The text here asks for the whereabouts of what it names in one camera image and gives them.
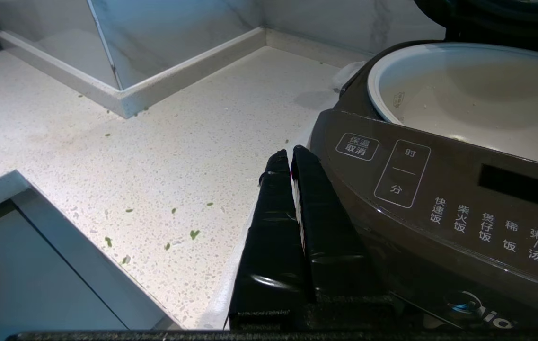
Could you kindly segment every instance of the hour minute button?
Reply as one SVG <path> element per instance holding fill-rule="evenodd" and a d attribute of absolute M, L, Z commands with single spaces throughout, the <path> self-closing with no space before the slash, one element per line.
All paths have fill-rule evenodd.
<path fill-rule="evenodd" d="M 403 208 L 412 207 L 430 155 L 426 145 L 397 140 L 374 196 Z"/>

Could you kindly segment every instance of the white speckled countertop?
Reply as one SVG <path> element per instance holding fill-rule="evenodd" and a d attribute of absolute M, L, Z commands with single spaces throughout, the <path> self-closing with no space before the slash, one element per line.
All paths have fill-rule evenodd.
<path fill-rule="evenodd" d="M 221 328 L 258 177 L 335 101 L 337 71 L 263 47 L 126 120 L 0 52 L 0 176 L 18 171 L 106 255 L 129 255 L 176 323 Z"/>

